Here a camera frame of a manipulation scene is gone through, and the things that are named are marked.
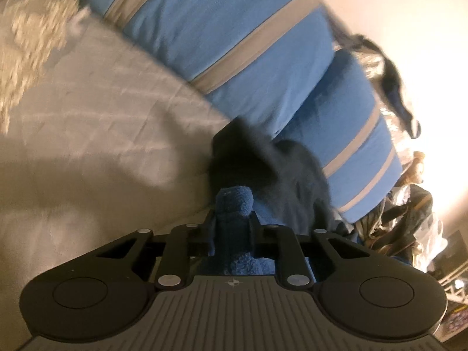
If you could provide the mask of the blue and navy fleece garment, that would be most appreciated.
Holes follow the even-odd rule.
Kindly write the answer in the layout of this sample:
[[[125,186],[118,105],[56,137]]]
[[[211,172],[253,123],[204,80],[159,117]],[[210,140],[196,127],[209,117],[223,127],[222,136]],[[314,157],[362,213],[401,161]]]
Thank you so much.
[[[272,260],[252,257],[251,213],[262,225],[287,226],[297,235],[324,229],[356,240],[356,231],[332,208],[319,162],[300,143],[274,142],[237,117],[214,136],[212,149],[209,181],[215,196],[215,254],[200,262],[200,273],[274,273]]]

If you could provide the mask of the dark clothes pile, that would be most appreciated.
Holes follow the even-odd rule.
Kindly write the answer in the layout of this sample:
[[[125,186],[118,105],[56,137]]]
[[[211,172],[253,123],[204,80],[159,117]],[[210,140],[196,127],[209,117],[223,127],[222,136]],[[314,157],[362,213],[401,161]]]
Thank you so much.
[[[367,248],[424,273],[448,246],[443,222],[433,211],[433,197],[418,185],[394,188],[353,227]]]

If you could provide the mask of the white quilted bedspread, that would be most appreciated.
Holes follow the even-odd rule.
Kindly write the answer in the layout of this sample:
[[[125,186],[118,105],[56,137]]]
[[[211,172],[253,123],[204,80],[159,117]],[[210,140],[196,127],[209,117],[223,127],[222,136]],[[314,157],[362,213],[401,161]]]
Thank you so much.
[[[1,134],[3,350],[29,339],[19,297],[35,276],[212,204],[211,140],[226,119],[88,9],[63,32]]]

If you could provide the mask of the tan plush toy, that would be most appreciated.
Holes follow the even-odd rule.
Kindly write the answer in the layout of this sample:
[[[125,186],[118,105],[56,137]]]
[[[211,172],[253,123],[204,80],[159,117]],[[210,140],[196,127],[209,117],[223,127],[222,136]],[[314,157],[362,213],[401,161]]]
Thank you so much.
[[[424,160],[425,153],[421,151],[413,152],[413,160],[408,169],[401,175],[396,187],[405,185],[416,185],[424,182]]]

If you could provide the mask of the blue pillow with grey stripes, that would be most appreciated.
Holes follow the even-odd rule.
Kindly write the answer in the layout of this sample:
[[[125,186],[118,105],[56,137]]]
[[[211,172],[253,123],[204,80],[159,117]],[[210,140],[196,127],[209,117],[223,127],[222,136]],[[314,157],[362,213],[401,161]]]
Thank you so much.
[[[319,0],[82,0],[229,118],[276,134],[334,56]]]

